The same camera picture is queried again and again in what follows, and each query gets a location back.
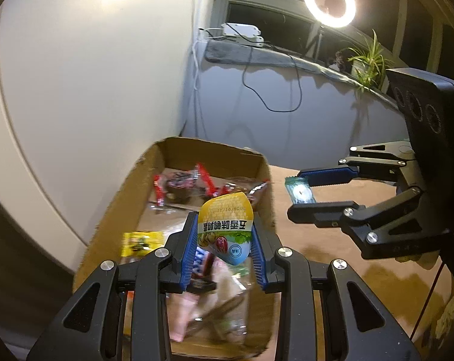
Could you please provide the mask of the light blue candy packet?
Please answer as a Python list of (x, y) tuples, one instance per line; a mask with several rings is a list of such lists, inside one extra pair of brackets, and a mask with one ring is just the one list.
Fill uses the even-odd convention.
[(285, 189), (294, 205), (316, 203), (312, 189), (304, 177), (290, 176), (285, 178)]

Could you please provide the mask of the yellow blue egg snack packet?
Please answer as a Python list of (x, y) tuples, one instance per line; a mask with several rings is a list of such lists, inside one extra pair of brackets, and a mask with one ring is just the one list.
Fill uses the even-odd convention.
[(244, 192), (208, 200), (197, 218), (197, 244), (217, 258), (237, 266), (251, 251), (254, 212)]

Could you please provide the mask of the red clear dates bag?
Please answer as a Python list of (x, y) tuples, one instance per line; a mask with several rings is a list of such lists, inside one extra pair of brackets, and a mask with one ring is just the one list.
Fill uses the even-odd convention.
[(170, 170), (154, 175), (151, 201), (157, 207), (201, 206), (210, 199), (241, 192), (255, 207), (269, 184), (269, 179), (214, 178), (204, 165), (197, 163), (192, 170)]

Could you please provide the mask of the pink sachet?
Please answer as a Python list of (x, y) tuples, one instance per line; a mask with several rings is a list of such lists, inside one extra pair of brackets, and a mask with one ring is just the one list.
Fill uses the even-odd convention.
[(198, 304), (199, 296), (191, 292), (182, 294), (171, 293), (167, 303), (167, 317), (170, 339), (182, 342), (189, 321)]

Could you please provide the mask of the tan table blanket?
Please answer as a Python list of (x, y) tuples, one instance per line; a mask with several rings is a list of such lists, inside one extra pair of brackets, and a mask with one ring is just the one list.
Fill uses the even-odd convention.
[(294, 224), (287, 217), (291, 198), (285, 189), (285, 178), (297, 170), (272, 165), (273, 208), (276, 232), (282, 244), (302, 253), (307, 259), (329, 263), (345, 260), (370, 286), (394, 315), (407, 334), (415, 331), (414, 344), (421, 357), (431, 357), (428, 329), (435, 329), (452, 293), (449, 269), (441, 268), (441, 260), (426, 270), (416, 262), (394, 259), (364, 260), (352, 240), (338, 228), (319, 229), (312, 224)]

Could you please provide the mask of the potted spider plant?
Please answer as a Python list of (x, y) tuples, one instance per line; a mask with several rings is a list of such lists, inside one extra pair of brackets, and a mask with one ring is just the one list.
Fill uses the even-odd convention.
[(347, 47), (352, 53), (347, 60), (352, 62), (355, 78), (359, 83), (356, 90), (359, 94), (371, 90), (380, 91), (387, 77), (387, 69), (393, 65), (393, 61), (384, 56), (384, 48), (374, 29), (372, 33), (370, 41), (364, 38), (364, 48)]

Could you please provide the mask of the large Snickers bar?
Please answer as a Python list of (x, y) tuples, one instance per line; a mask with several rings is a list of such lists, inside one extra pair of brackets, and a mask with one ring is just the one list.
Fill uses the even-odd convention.
[(212, 275), (214, 260), (214, 254), (197, 247), (188, 292), (199, 295), (216, 290), (217, 284)]

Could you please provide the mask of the brown cardboard box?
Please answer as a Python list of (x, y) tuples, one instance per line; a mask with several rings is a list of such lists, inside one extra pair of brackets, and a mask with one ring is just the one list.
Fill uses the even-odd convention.
[[(201, 206), (157, 207), (151, 201), (153, 178), (163, 171), (192, 170), (197, 163), (214, 178), (271, 179), (268, 161), (250, 149), (180, 137), (154, 143), (141, 155), (105, 211), (75, 274), (75, 287), (104, 260), (128, 263), (121, 259), (124, 232), (160, 231), (166, 243), (171, 234), (181, 231), (189, 212)], [(273, 230), (270, 184), (253, 209), (261, 223)], [(212, 275), (216, 290), (199, 294), (184, 340), (171, 340), (172, 353), (182, 360), (240, 360), (262, 354), (273, 334), (276, 298), (256, 283), (250, 261), (233, 267), (215, 257)]]

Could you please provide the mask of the white power adapter box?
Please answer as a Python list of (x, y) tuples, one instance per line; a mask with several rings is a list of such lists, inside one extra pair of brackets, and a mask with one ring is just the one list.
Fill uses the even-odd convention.
[(258, 27), (253, 24), (223, 23), (220, 27), (204, 29), (209, 38), (236, 42), (250, 47), (264, 46), (264, 38)]

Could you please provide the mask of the grey windowsill mat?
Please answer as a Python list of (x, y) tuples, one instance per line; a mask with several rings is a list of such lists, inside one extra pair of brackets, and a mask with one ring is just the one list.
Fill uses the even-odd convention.
[(396, 106), (395, 101), (386, 94), (362, 86), (361, 83), (347, 74), (323, 67), (318, 63), (303, 60), (285, 52), (211, 39), (206, 42), (202, 61), (212, 64), (238, 65), (244, 68), (252, 66), (266, 69), (293, 69), (297, 79), (299, 79), (301, 72), (320, 76), (335, 83), (348, 85), (358, 95), (370, 94), (377, 101), (383, 103), (386, 108), (393, 110), (395, 113), (401, 112)]

